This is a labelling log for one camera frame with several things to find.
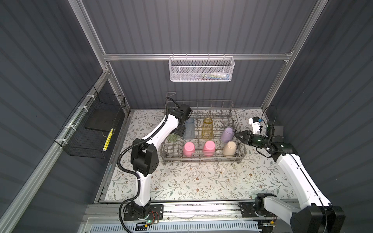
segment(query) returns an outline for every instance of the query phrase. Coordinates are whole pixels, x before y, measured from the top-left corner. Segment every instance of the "corrugated wall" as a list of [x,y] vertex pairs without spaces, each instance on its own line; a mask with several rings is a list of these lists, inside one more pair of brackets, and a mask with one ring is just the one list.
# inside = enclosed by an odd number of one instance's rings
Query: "corrugated wall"
[[[106,53],[287,53],[316,0],[84,0]],[[167,62],[112,62],[131,108],[184,100],[260,107],[282,61],[236,61],[232,81],[173,83]]]
[[163,108],[167,92],[178,100],[233,100],[260,107],[283,61],[236,61],[230,82],[171,82],[166,61],[112,61],[131,108]]
[[[2,216],[102,70],[68,1],[0,1],[0,15]],[[62,154],[14,232],[73,232],[104,170]]]
[[272,101],[286,141],[346,212],[342,232],[370,231],[373,218],[372,12],[373,1],[329,1]]
[[106,53],[287,53],[312,0],[84,0]]

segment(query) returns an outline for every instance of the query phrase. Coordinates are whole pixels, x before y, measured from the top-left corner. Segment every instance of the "mounting plate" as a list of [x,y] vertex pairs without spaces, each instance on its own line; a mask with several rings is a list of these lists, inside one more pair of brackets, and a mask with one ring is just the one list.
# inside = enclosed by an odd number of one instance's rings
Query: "mounting plate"
[[124,221],[153,220],[153,214],[151,213],[152,211],[157,212],[158,215],[159,215],[159,216],[157,216],[157,214],[154,215],[155,220],[162,220],[163,219],[163,205],[150,205],[149,215],[145,219],[136,218],[133,215],[133,209],[132,209],[131,205],[128,205],[126,210],[125,210],[123,220]]
[[242,218],[260,217],[255,213],[254,209],[255,202],[239,202],[238,206],[241,210]]

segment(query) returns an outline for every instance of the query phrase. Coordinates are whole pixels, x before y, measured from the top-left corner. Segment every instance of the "white wire basket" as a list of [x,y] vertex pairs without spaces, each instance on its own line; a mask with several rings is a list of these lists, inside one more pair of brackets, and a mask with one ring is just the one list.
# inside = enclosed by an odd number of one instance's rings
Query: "white wire basket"
[[235,65],[233,57],[223,59],[174,59],[168,61],[172,82],[229,82]]

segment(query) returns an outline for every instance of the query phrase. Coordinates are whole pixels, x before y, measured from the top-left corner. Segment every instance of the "metal bracket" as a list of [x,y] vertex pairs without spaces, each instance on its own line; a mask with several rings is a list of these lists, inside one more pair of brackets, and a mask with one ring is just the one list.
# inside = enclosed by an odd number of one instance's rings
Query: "metal bracket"
[[71,128],[73,128],[73,129],[76,131],[76,127],[75,127],[75,125],[65,125],[65,127],[66,127],[66,128],[70,128],[70,127],[71,127]]
[[176,95],[176,92],[167,92],[166,97],[171,97],[173,95]]
[[240,208],[242,218],[263,217],[255,212],[254,204],[255,202],[239,202],[237,204]]
[[86,95],[86,96],[92,97],[93,100],[96,100],[96,95]]
[[81,107],[78,107],[78,108],[84,108],[88,112],[87,106],[81,106]]
[[136,219],[134,216],[134,210],[132,209],[131,205],[128,205],[124,212],[124,221],[136,221],[136,220],[162,220],[163,219],[163,205],[150,205],[149,215],[145,219]]

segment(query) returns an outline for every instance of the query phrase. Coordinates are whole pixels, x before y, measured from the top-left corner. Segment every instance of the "dish rack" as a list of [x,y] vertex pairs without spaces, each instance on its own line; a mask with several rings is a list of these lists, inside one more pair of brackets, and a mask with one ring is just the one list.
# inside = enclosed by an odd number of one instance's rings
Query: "dish rack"
[[[176,141],[170,141],[169,138],[160,146],[160,156],[163,164],[181,162],[181,163],[205,163],[205,162],[231,162],[240,163],[245,157],[247,151],[245,145],[237,138],[233,137],[233,141],[237,144],[236,153],[232,157],[225,157],[223,155],[223,147],[225,143],[220,140],[220,136],[225,128],[231,127],[234,132],[240,132],[241,129],[238,124],[238,119],[233,109],[233,102],[228,100],[201,100],[201,101],[177,101],[178,104],[184,103],[189,105],[193,113],[191,117],[194,118],[194,139],[185,140],[178,137]],[[213,120],[213,139],[216,145],[215,153],[212,156],[205,156],[202,152],[205,142],[209,139],[202,139],[202,125],[203,119],[210,117]],[[183,155],[183,148],[185,143],[193,142],[195,146],[195,153],[191,157]]]

